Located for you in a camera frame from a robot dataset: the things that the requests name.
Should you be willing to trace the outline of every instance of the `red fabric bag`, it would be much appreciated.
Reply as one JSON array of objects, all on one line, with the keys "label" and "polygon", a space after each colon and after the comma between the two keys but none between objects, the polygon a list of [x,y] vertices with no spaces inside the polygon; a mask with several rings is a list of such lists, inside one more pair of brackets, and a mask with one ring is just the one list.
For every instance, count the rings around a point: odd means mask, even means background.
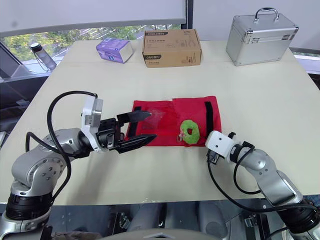
[{"label": "red fabric bag", "polygon": [[[133,111],[152,113],[144,121],[130,123],[126,139],[142,134],[156,134],[148,146],[204,146],[208,134],[221,132],[221,120],[215,96],[174,98],[172,101],[134,101]],[[198,125],[200,138],[196,144],[179,141],[180,126],[184,120]]]}]

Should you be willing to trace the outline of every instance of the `silver briefcase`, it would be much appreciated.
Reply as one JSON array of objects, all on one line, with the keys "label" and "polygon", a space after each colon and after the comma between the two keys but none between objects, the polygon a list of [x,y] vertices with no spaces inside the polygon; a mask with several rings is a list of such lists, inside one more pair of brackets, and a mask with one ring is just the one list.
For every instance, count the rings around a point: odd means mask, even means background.
[{"label": "silver briefcase", "polygon": [[236,66],[278,61],[298,30],[275,8],[264,7],[255,15],[234,16],[226,51]]}]

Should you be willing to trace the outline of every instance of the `green donut toy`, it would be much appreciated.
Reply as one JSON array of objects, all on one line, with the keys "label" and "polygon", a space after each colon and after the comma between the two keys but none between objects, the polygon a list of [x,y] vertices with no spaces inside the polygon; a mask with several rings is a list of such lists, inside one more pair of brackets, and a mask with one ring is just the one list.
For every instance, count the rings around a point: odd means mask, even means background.
[{"label": "green donut toy", "polygon": [[192,120],[184,120],[180,125],[180,134],[187,144],[196,144],[200,139],[198,125]]}]

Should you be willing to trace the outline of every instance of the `silver robot arm segment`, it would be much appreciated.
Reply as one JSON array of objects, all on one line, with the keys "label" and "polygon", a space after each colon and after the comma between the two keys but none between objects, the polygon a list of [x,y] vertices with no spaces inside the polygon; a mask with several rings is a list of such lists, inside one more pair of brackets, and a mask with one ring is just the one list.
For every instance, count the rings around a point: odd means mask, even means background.
[{"label": "silver robot arm segment", "polygon": [[[209,134],[205,146],[226,161],[238,163],[255,178],[261,193],[275,207],[288,204],[310,204],[290,179],[277,170],[275,161],[263,150],[253,149],[218,131]],[[295,240],[320,240],[320,212],[310,208],[291,208],[277,212]]]},{"label": "silver robot arm segment", "polygon": [[[151,115],[150,112],[127,112],[117,115],[117,120],[101,120],[102,106],[102,99],[87,97],[81,114],[81,130],[71,128],[54,132],[70,162],[88,157],[92,151],[116,150],[125,153],[148,144],[156,137],[155,134],[144,134],[125,140],[121,133],[125,123],[143,121]],[[0,240],[8,237],[23,239],[21,236],[24,233],[29,234],[29,239],[50,239],[51,233],[46,223],[54,201],[53,191],[67,163],[50,134],[42,141],[42,145],[18,157],[12,166],[14,181],[6,211],[0,219]]]}]

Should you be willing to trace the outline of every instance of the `clear plastic bottle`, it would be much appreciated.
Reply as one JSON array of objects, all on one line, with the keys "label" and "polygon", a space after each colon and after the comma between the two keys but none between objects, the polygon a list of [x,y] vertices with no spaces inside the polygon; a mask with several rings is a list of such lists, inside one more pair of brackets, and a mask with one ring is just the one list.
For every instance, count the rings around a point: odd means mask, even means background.
[{"label": "clear plastic bottle", "polygon": [[51,71],[56,68],[57,64],[55,61],[50,57],[50,55],[43,49],[43,47],[35,42],[30,45],[30,49],[32,52],[44,63],[44,65],[50,69]]}]

